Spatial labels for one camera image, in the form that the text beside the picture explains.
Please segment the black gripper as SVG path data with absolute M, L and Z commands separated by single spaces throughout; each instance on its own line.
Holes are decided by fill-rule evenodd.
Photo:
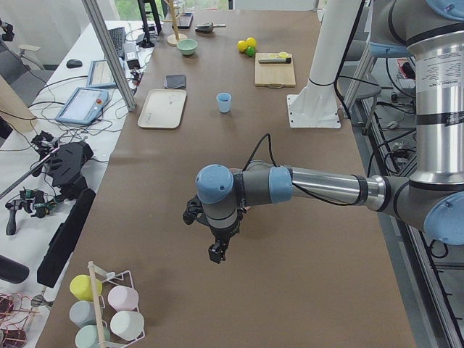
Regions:
M 221 262 L 225 261 L 229 240 L 239 232 L 245 213 L 246 209 L 237 204 L 233 194 L 212 204 L 195 195 L 187 202 L 183 221 L 187 225 L 196 221 L 210 229 L 215 243 L 208 248 L 208 255 L 212 262 Z

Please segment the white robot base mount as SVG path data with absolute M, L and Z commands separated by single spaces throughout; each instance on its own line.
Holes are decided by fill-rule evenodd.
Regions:
M 329 1 L 323 16 L 307 85 L 287 96 L 291 128 L 340 128 L 336 77 L 363 1 Z

